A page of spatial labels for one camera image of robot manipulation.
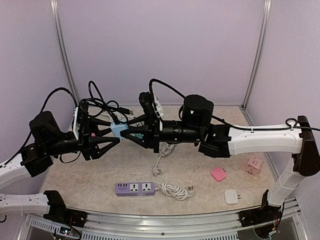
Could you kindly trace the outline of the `purple power strip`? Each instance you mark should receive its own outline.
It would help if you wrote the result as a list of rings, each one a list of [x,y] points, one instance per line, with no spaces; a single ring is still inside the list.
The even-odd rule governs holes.
[[[193,186],[182,188],[168,183],[155,184],[154,182],[118,182],[115,184],[117,197],[148,197],[159,191],[164,196],[177,201],[185,201],[195,195]]]

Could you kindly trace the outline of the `pink cube socket adapter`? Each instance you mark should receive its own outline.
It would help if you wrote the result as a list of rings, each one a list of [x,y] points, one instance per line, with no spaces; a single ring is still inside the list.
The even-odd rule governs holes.
[[[252,156],[248,160],[244,171],[249,175],[255,176],[261,171],[262,165],[263,165],[263,161],[260,158],[256,156]]]

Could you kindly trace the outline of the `white power strip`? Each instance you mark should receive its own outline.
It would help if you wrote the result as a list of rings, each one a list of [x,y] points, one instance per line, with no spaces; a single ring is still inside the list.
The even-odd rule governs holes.
[[[119,112],[114,112],[113,113],[117,119],[120,121],[120,122],[126,122],[126,118],[125,116],[123,116],[121,113]],[[113,118],[109,115],[109,113],[107,111],[103,111],[101,114],[100,114],[101,117],[107,119],[108,122],[113,122]]]

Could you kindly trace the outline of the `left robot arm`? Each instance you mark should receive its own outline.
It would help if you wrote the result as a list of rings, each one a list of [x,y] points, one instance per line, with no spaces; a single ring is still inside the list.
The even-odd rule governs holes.
[[[108,129],[99,130],[99,126],[109,126],[109,122],[90,116],[88,101],[75,104],[73,129],[61,131],[51,111],[41,109],[29,122],[29,135],[34,138],[31,144],[24,143],[10,159],[0,164],[0,187],[20,180],[36,177],[44,173],[54,163],[70,153],[81,154],[85,160],[101,158],[107,151],[120,143],[118,137],[109,137]],[[0,214],[4,217],[15,214],[41,214],[46,219],[66,222],[72,211],[56,190],[30,195],[0,196]]]

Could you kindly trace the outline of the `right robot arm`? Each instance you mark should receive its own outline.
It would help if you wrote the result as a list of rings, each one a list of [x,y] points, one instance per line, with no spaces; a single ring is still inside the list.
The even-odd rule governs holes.
[[[256,218],[266,222],[285,199],[307,177],[320,170],[320,154],[314,137],[316,129],[308,119],[300,115],[288,118],[284,124],[266,126],[237,126],[219,118],[213,124],[214,103],[198,94],[183,96],[179,120],[164,120],[160,105],[152,89],[139,95],[144,114],[132,121],[121,136],[136,144],[158,152],[160,143],[193,143],[200,153],[211,158],[228,158],[247,153],[283,152],[291,158],[275,185],[267,190]]]

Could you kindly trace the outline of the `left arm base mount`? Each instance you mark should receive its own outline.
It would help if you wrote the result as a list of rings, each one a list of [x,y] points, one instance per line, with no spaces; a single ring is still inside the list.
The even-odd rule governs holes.
[[[49,206],[49,212],[43,215],[44,219],[72,227],[84,228],[88,217],[87,212],[67,208],[62,196],[56,190],[46,190],[43,194],[46,195]]]

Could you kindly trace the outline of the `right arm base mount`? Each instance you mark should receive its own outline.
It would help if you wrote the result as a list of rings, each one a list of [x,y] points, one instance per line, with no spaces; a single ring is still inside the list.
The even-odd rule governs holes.
[[[242,227],[254,226],[281,218],[282,205],[271,206],[268,202],[268,193],[269,190],[264,192],[261,206],[249,210],[242,210],[238,213]]]

